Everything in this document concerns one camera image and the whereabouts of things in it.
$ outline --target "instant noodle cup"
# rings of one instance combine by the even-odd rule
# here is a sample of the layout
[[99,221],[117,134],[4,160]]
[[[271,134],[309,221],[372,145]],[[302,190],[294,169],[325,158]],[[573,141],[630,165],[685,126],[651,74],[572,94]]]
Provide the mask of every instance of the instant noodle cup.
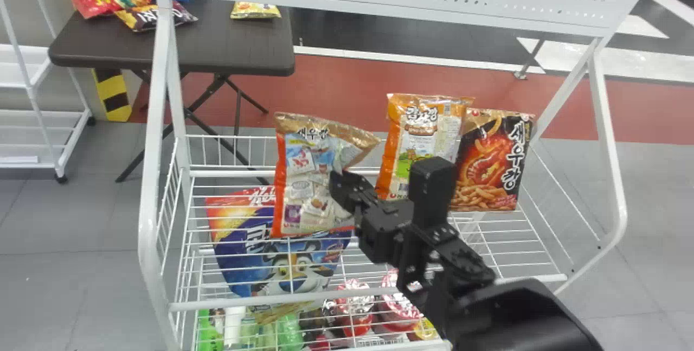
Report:
[[[396,287],[397,270],[389,270],[381,281],[381,287]],[[393,340],[403,332],[409,332],[419,324],[423,315],[406,297],[398,292],[379,297],[377,321],[372,328],[384,340]]]

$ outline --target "yellow snack bag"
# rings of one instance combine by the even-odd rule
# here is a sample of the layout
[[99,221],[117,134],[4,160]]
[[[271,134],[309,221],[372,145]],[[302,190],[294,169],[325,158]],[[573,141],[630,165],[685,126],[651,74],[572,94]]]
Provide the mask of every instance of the yellow snack bag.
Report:
[[270,19],[282,17],[275,5],[268,3],[235,2],[231,10],[232,19]]
[[455,161],[466,109],[473,97],[388,94],[390,128],[376,192],[384,200],[407,197],[409,168],[424,158]]

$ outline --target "folding table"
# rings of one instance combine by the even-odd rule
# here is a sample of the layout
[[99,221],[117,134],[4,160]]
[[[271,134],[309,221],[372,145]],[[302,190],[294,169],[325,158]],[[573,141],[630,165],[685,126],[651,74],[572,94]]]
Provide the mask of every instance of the folding table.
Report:
[[[239,131],[241,97],[263,113],[268,112],[237,87],[230,77],[235,74],[293,74],[290,13],[286,8],[280,8],[281,19],[243,21],[229,18],[233,2],[192,0],[185,7],[199,20],[176,29],[181,77],[189,72],[204,72],[213,73],[215,78],[196,101],[184,107],[184,115],[206,134],[216,136],[224,148],[235,154],[242,164],[248,165],[243,154],[227,140],[219,138],[219,134],[195,116],[194,112],[224,84],[228,84],[236,92],[235,135]],[[129,69],[149,83],[147,72],[152,67],[153,45],[154,32],[136,34],[118,19],[106,17],[84,20],[75,12],[50,45],[49,57],[59,66]],[[169,124],[163,131],[163,137],[171,131],[173,126]],[[116,182],[127,178],[143,158],[144,151],[118,176]],[[267,184],[264,178],[259,180]]]

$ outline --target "gray tile floor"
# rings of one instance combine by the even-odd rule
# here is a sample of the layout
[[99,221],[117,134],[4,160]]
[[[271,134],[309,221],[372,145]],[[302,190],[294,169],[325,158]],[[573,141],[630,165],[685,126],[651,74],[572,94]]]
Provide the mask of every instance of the gray tile floor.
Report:
[[[0,171],[0,349],[164,349],[137,262],[142,172],[113,181],[143,143],[140,124],[100,122],[80,139],[66,186],[45,171]],[[609,219],[597,144],[543,146],[590,217]],[[627,235],[561,297],[607,351],[694,351],[694,170],[681,166],[694,146],[618,148]]]

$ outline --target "white wall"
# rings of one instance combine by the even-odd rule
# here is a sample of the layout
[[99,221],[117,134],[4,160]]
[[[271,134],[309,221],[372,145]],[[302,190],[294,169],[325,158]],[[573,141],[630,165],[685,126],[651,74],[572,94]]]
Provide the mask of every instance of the white wall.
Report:
[[[70,18],[74,9],[70,0],[44,0],[48,7],[49,17],[55,31],[60,32],[62,26]],[[41,10],[36,0],[5,0],[12,17],[12,26],[21,44],[33,44],[37,46],[50,45],[50,32],[41,15]],[[8,43],[5,27],[0,22],[0,43]],[[75,69],[78,80],[84,90],[89,106],[97,119],[106,119],[97,90],[94,86],[89,69]],[[132,73],[124,72],[128,86],[128,96],[134,100],[140,81]],[[46,110],[77,111],[81,109],[81,103],[74,91],[67,70],[62,67],[54,67],[42,83],[39,91],[39,105]],[[30,109],[27,94],[24,90],[0,89],[0,108],[2,109]]]

